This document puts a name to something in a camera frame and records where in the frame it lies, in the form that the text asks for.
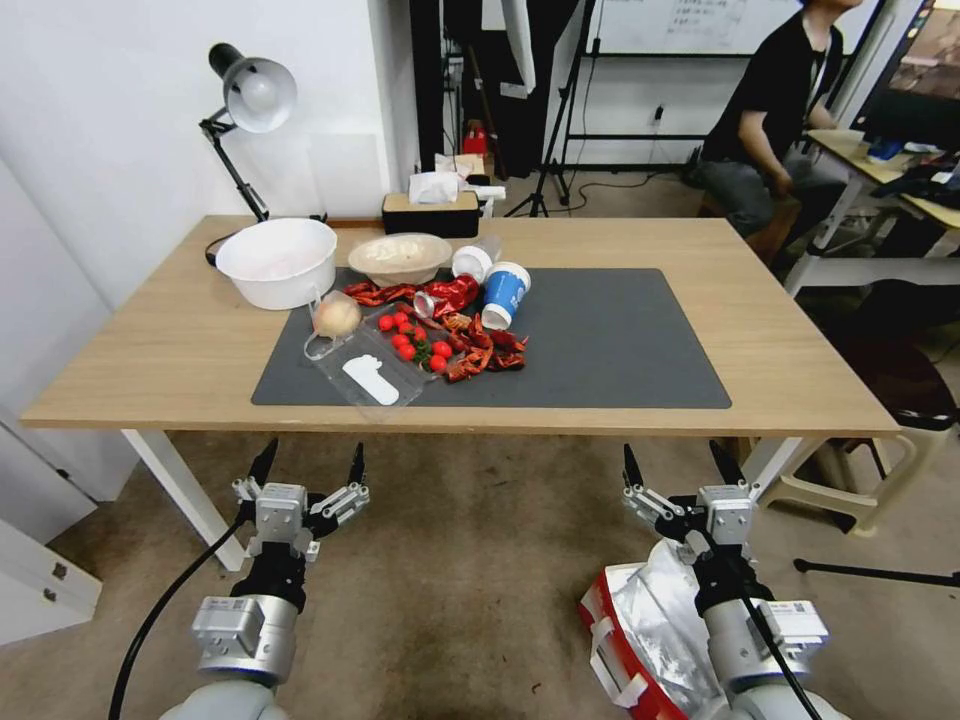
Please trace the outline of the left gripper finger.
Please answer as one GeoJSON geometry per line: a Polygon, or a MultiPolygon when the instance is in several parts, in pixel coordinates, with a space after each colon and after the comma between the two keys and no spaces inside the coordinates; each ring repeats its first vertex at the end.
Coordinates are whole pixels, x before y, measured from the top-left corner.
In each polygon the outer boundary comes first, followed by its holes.
{"type": "Polygon", "coordinates": [[[311,535],[326,537],[345,525],[370,501],[366,483],[364,444],[355,448],[347,483],[322,499],[311,503],[311,535]]]}
{"type": "Polygon", "coordinates": [[[272,438],[253,459],[247,474],[233,481],[232,488],[241,506],[254,504],[262,494],[278,447],[279,439],[272,438]]]}

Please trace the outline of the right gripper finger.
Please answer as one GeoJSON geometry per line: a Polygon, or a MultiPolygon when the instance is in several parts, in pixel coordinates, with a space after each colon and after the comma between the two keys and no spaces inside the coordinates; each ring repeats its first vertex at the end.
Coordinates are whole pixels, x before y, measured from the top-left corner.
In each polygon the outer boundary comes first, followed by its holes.
{"type": "Polygon", "coordinates": [[[622,503],[661,535],[684,535],[685,511],[644,483],[637,458],[629,443],[623,444],[622,503]]]}
{"type": "Polygon", "coordinates": [[[735,504],[756,507],[756,489],[747,481],[736,459],[717,440],[709,441],[709,449],[723,481],[721,486],[711,491],[713,499],[729,507],[735,504]]]}

